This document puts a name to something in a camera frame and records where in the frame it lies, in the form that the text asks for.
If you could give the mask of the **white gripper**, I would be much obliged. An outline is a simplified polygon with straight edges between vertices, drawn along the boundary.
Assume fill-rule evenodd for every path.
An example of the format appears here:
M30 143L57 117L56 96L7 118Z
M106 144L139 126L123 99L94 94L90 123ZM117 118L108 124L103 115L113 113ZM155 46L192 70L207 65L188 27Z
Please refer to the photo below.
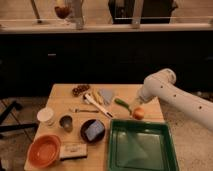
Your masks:
M146 104L149 102L149 96L146 93L139 93L136 96L136 103L132 103L130 105L130 109L131 109L131 113L135 110L141 110L141 106L142 104Z

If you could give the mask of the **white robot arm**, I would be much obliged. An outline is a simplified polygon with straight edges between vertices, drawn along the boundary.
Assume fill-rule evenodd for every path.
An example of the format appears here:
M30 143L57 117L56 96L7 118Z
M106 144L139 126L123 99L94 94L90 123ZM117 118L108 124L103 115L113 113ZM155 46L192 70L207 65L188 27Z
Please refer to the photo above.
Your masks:
M213 103L177 88L175 82L176 74L169 68L150 74L144 79L130 108L135 109L158 97L213 132Z

